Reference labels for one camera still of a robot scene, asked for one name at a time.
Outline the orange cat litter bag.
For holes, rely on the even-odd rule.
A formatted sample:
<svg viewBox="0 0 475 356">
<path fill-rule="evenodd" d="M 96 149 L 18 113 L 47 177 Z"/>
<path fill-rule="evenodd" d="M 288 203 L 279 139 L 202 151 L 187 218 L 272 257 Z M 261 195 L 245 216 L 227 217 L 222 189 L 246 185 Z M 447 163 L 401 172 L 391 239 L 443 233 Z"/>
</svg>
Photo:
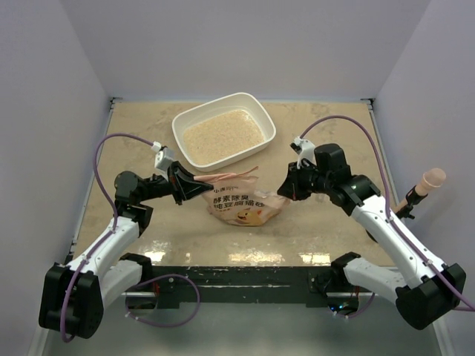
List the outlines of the orange cat litter bag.
<svg viewBox="0 0 475 356">
<path fill-rule="evenodd" d="M 290 204 L 290 199 L 273 191 L 258 190 L 258 177 L 254 175 L 257 169 L 196 176 L 196 181 L 214 187 L 202 194 L 207 211 L 229 225 L 246 227 L 261 226 L 279 215 Z"/>
</svg>

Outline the white litter box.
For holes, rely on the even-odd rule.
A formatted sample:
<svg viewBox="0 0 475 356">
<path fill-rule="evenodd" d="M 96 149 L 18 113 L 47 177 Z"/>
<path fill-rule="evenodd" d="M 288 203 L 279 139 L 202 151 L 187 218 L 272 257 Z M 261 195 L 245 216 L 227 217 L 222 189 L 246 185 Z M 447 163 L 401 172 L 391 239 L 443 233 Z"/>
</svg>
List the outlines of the white litter box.
<svg viewBox="0 0 475 356">
<path fill-rule="evenodd" d="M 277 129 L 264 106 L 249 93 L 233 93 L 178 114 L 171 128 L 186 160 L 211 172 L 266 148 Z"/>
</svg>

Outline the beige litter scoop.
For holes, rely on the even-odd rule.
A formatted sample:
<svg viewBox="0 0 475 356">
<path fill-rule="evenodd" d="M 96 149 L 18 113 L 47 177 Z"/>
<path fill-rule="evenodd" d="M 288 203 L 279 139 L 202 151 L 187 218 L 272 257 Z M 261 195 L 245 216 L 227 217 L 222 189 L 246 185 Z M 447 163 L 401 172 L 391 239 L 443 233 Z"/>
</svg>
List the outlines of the beige litter scoop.
<svg viewBox="0 0 475 356">
<path fill-rule="evenodd" d="M 396 207 L 396 216 L 399 219 L 413 219 L 411 211 L 414 206 L 424 200 L 431 191 L 441 187 L 445 180 L 446 173 L 441 168 L 432 168 L 423 173 L 420 182 L 406 193 L 405 198 Z"/>
</svg>

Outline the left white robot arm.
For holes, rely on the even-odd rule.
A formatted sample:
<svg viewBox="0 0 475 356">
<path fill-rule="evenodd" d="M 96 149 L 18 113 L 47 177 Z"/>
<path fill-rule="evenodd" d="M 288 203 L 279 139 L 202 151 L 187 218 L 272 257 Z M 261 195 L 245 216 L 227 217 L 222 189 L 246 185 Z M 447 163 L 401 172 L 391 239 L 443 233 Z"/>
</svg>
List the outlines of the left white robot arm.
<svg viewBox="0 0 475 356">
<path fill-rule="evenodd" d="M 39 325 L 59 332 L 66 343 L 91 337 L 105 309 L 126 290 L 145 291 L 152 286 L 149 258 L 121 256 L 151 221 L 153 209 L 144 203 L 171 196 L 180 205 L 213 189 L 179 162 L 172 162 L 165 175 L 149 178 L 123 171 L 114 187 L 113 217 L 105 230 L 77 258 L 54 264 L 45 275 Z"/>
</svg>

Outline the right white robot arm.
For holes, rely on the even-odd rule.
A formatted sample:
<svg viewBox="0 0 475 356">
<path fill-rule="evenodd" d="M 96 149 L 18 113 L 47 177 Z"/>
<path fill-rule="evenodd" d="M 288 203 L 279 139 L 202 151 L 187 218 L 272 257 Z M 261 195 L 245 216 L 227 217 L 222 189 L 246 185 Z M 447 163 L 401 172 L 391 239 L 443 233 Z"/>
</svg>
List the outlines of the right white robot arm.
<svg viewBox="0 0 475 356">
<path fill-rule="evenodd" d="M 359 286 L 394 304 L 403 319 L 422 330 L 454 310 L 461 301 L 466 273 L 447 265 L 386 207 L 387 200 L 365 175 L 354 175 L 343 149 L 334 143 L 314 146 L 296 138 L 291 148 L 298 160 L 288 165 L 278 195 L 293 201 L 325 194 L 331 203 L 359 223 L 395 263 L 391 271 L 350 252 L 332 262 L 332 286 L 348 291 Z"/>
</svg>

